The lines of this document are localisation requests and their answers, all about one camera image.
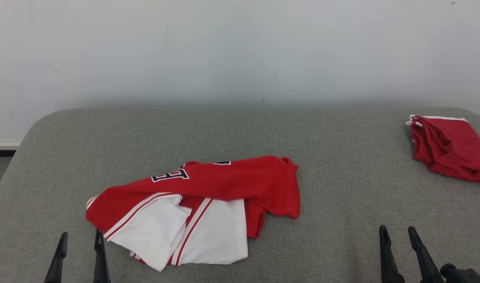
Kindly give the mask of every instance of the white stripe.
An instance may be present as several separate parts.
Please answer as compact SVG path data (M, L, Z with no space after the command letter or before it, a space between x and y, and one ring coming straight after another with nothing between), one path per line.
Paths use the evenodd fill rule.
M153 195L151 195L150 197L147 197L146 199L144 199L143 201L139 202L136 206L134 206L123 218L121 218L118 222L116 222L116 224L114 226L112 226L109 231L107 231L106 233L103 234L103 236L105 237L105 239L107 240L107 242L109 242L110 240L107 239L107 237L110 237L112 236L111 233L114 232L119 226L121 226L122 224L125 223L126 220L128 220L128 218L130 218L130 216L135 213L135 211L137 211L138 208L140 208L141 206L144 205L145 202L149 201L150 199L152 199L153 197L157 197L159 195L164 195L168 192L159 192L159 193L155 193ZM168 195L168 196L164 196L164 197L175 197L175 195ZM145 206L148 206L149 204L151 204L154 200L148 202L147 204L145 204Z
M409 121L406 122L406 124L411 125L413 123L413 120L418 119L415 116L416 115L409 115ZM458 121L465 121L468 123L468 121L465 118L453 118L453 117L441 117L441 116L420 116L420 117L427 118L427 119L458 120Z
M140 256L138 256L136 253L134 253L133 251L130 251L130 256L134 259L137 259L137 260L140 260Z
M196 221L198 220L198 217L200 217L200 215L202 214L202 211L207 206L209 201L210 201L210 198L208 198L208 197L206 197L202 201L202 204L200 204L200 206L196 210L196 213L193 215L193 218L191 218L191 221L186 226L186 231L184 231L184 236L182 236L182 240L180 240L179 244L177 245L177 248L175 248L175 251L173 252L172 262L171 262L172 265L177 265L177 258L178 258L178 254L180 253L180 250L182 249L182 245L184 244L184 241L188 237L189 232L191 231L191 229L195 225Z
M468 121L465 120L465 118L453 118L453 117L441 117L441 116L422 116L422 117L427 119L460 120L468 123Z
M92 197L91 199L89 199L89 201L87 201L86 203L86 210L88 210L88 208L93 204L93 202L95 201L95 199L98 197L98 195L96 197Z
M211 206L213 206L213 201L215 201L215 199L212 199L210 201L210 205L207 207L207 210L203 212L203 216L201 218L198 219L198 222L196 223L196 226L195 228L191 231L191 235L189 235L189 238L191 238L193 236L193 233L196 232L196 230L198 229L198 226L200 225L200 222L205 218L205 215L207 214L207 211L210 210ZM177 265L180 266L180 263L182 262L182 259L184 258L184 253L186 252L186 247L189 246L188 243L186 243L186 245L184 247L182 247L182 253L180 253L180 260L179 262L177 262Z

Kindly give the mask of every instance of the jersey lettering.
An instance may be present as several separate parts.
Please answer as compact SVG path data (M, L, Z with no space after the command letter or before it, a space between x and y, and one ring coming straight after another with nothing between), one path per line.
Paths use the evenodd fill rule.
M231 165L231 161L221 161L214 163L215 165Z
M189 176L186 173L186 171L183 168L181 168L181 169L175 170L174 172L169 172L169 173L166 173L166 174L163 174L163 175L153 176L151 178L152 178L152 181L154 183L156 183L157 181L174 179L174 178L189 179Z

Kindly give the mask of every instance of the white fabric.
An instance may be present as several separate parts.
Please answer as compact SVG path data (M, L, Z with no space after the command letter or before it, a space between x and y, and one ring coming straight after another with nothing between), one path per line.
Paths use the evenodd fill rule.
M133 251L130 251L130 256L134 259L137 259L139 260L140 259L140 256L138 256L137 254L135 254Z
M243 199L214 200L208 207L207 213L201 217L191 232L178 264L229 265L247 256L247 228Z
M132 221L134 216L138 213L143 211L144 208L152 204L155 200L160 198L179 198L182 200L182 195L174 194L174 193L167 193L167 192L159 192L147 197L143 201L139 202L136 206L134 206L123 218L121 218L114 226L112 226L107 232L103 234L107 242L110 242L110 237L114 236L114 234L119 233L119 230L127 224L129 221Z
M195 229L199 220L201 217L204 217L207 213L208 210L206 208L209 208L211 206L211 203L215 201L209 197L206 197L202 204L198 207L196 210L195 214L189 221L189 224L186 227L186 230L184 232L184 235L182 236L180 242L177 245L177 249L175 249L175 254L172 256L172 265L180 265L179 260L180 257L179 255L182 254L180 251L182 250L182 246L184 245L184 242L189 238L189 234L191 233L191 230Z
M178 205L181 199L180 195L155 199L110 235L110 241L132 250L157 271L163 270L191 214L191 209Z

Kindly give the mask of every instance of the baseball jersey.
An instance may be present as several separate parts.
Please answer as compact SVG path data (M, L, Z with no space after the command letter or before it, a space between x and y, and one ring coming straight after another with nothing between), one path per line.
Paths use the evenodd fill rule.
M266 212L300 212L297 165L259 158L181 168L108 188L87 202L86 218L105 239L161 271L166 264L229 264L247 258Z
M414 159L446 176L480 182L480 137L464 118L410 115Z

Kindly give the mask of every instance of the red fabric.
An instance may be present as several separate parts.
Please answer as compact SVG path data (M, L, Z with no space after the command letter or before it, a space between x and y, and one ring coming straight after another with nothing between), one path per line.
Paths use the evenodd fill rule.
M204 197L224 201L244 199L247 236L257 238L266 211L292 219L299 216L297 168L289 158L276 156L232 161L230 165L188 162L182 168L188 178L179 177L181 172L176 170L169 175L108 188L87 209L86 218L106 232L139 202L157 192L182 195L179 205L193 211Z
M414 158L431 171L480 182L480 138L467 121L414 116L411 131Z

